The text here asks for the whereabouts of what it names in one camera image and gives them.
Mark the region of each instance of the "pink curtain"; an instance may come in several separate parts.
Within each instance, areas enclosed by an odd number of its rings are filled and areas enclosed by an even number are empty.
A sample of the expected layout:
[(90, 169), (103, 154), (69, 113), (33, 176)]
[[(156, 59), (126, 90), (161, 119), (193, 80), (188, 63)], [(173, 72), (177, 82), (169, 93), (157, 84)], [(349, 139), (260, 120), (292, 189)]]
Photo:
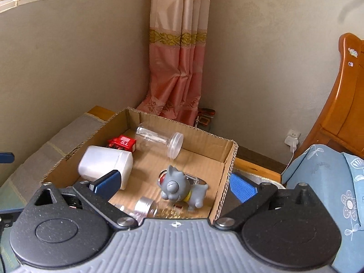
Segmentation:
[(152, 0), (151, 78), (139, 110), (194, 124), (201, 98), (210, 0)]

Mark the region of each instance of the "power adapter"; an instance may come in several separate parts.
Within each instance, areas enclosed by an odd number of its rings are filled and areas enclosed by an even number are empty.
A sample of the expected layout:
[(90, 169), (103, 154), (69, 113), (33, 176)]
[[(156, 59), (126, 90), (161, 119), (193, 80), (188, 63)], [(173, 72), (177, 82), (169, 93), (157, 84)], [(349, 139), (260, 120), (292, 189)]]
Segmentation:
[(297, 149), (297, 145), (298, 145), (298, 138), (296, 137), (291, 137), (288, 136), (286, 137), (286, 139), (284, 140), (284, 143), (288, 146), (291, 147), (291, 153), (294, 153)]

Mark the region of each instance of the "wall outlet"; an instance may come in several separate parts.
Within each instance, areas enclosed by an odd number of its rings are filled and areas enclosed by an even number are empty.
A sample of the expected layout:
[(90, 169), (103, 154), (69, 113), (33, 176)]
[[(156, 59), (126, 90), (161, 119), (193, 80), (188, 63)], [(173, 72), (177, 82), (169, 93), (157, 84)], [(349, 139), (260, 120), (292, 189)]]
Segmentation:
[(301, 133), (297, 130), (290, 129), (287, 133), (288, 137), (293, 137), (294, 139), (298, 139), (300, 137)]

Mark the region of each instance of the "gold curtain trim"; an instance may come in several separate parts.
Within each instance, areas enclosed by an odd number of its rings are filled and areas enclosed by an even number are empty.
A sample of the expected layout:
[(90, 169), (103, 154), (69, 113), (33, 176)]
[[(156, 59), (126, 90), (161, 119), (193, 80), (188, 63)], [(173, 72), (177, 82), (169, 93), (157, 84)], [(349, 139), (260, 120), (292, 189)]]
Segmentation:
[(206, 43), (206, 37), (206, 32), (197, 32), (196, 34), (185, 32), (182, 35), (173, 35), (149, 30), (150, 43), (162, 43), (169, 46), (190, 46), (195, 45), (197, 42)]

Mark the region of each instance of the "cardboard box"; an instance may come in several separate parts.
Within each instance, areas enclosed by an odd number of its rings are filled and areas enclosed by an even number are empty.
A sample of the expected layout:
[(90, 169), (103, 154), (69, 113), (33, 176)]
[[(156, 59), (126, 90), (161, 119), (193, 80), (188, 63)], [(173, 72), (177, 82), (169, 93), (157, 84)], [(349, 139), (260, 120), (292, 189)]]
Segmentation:
[(172, 160), (153, 148), (145, 149), (138, 144), (133, 153), (134, 164), (125, 190), (118, 191), (110, 200), (112, 204), (122, 204), (133, 209), (142, 197), (156, 200), (160, 198), (157, 180), (160, 172), (172, 164), (177, 169), (192, 174), (207, 182), (204, 207), (198, 210), (198, 217), (217, 219), (221, 212), (229, 185), (237, 144), (208, 132), (185, 124), (127, 108), (112, 116), (99, 130), (83, 141), (67, 155), (43, 181), (50, 181), (56, 187), (67, 187), (80, 179), (77, 166), (88, 146), (106, 146), (107, 140), (124, 134), (135, 137), (135, 130), (141, 122), (148, 122), (153, 128), (167, 134), (180, 132), (184, 135), (181, 152)]

